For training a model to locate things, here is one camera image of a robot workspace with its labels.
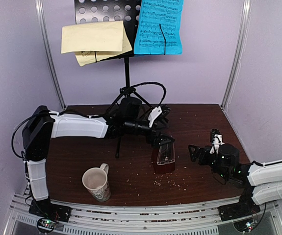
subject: sheet music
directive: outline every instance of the sheet music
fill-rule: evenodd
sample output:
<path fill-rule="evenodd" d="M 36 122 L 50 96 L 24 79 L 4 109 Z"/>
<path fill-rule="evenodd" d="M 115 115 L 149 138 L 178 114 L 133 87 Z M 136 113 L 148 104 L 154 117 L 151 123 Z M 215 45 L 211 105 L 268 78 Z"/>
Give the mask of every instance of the sheet music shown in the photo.
<path fill-rule="evenodd" d="M 134 53 L 181 54 L 182 7 L 183 0 L 142 0 Z"/>

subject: mug handle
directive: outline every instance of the mug handle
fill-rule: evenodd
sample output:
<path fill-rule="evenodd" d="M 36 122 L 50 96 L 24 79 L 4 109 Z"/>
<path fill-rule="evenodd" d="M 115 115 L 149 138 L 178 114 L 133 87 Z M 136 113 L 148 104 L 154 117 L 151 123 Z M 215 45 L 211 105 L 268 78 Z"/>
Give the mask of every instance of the mug handle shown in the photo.
<path fill-rule="evenodd" d="M 109 171 L 109 166 L 106 163 L 101 164 L 100 169 L 104 170 L 106 172 L 106 174 L 108 175 L 108 171 Z"/>

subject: perforated black music stand desk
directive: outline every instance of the perforated black music stand desk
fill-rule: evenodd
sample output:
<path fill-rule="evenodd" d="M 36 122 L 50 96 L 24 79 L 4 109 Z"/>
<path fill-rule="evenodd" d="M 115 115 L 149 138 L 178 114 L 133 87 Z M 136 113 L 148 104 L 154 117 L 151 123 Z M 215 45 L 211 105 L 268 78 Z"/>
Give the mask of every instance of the perforated black music stand desk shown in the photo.
<path fill-rule="evenodd" d="M 77 24 L 103 21 L 124 21 L 124 27 L 132 46 L 132 51 L 106 60 L 124 58 L 126 87 L 130 86 L 129 58 L 134 56 L 134 41 L 138 27 L 140 7 L 141 0 L 75 0 Z M 142 97 L 139 98 L 149 105 L 145 99 Z"/>

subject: yellow paper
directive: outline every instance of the yellow paper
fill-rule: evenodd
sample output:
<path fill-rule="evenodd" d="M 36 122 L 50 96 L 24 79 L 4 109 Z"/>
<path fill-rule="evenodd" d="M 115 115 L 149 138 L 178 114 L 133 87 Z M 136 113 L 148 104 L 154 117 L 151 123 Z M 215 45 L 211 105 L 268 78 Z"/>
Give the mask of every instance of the yellow paper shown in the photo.
<path fill-rule="evenodd" d="M 82 23 L 62 28 L 61 53 L 122 51 L 123 21 Z"/>
<path fill-rule="evenodd" d="M 87 64 L 94 63 L 96 61 L 104 60 L 109 57 L 121 55 L 123 53 L 126 53 L 128 51 L 131 51 L 132 47 L 130 44 L 130 41 L 127 37 L 125 29 L 123 30 L 123 48 L 122 51 L 101 51 L 101 52 L 96 52 L 96 58 L 95 58 L 95 52 L 93 51 L 82 51 L 82 52 L 75 52 L 77 62 L 80 66 L 84 66 Z"/>

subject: round hole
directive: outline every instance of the round hole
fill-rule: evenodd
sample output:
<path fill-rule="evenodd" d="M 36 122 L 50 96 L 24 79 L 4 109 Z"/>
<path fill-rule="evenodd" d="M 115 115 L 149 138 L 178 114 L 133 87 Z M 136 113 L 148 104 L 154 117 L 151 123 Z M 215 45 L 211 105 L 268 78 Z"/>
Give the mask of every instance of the round hole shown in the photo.
<path fill-rule="evenodd" d="M 79 13 L 84 14 L 86 9 L 84 7 L 81 7 L 78 11 L 79 11 Z"/>
<path fill-rule="evenodd" d="M 126 10 L 126 11 L 130 11 L 130 10 L 131 10 L 131 6 L 130 6 L 130 5 L 126 5 L 126 6 L 125 6 L 125 10 Z"/>
<path fill-rule="evenodd" d="M 109 7 L 108 6 L 103 6 L 103 11 L 104 12 L 107 12 L 109 10 Z"/>
<path fill-rule="evenodd" d="M 115 5 L 115 6 L 113 7 L 113 9 L 114 9 L 115 11 L 119 11 L 119 10 L 120 10 L 120 6 L 119 6 L 119 5 Z"/>
<path fill-rule="evenodd" d="M 126 21 L 130 21 L 132 18 L 131 18 L 131 16 L 126 16 L 125 19 L 126 19 Z"/>
<path fill-rule="evenodd" d="M 93 13 L 94 13 L 94 12 L 97 12 L 97 7 L 92 6 L 92 7 L 91 7 L 91 12 L 93 12 Z"/>

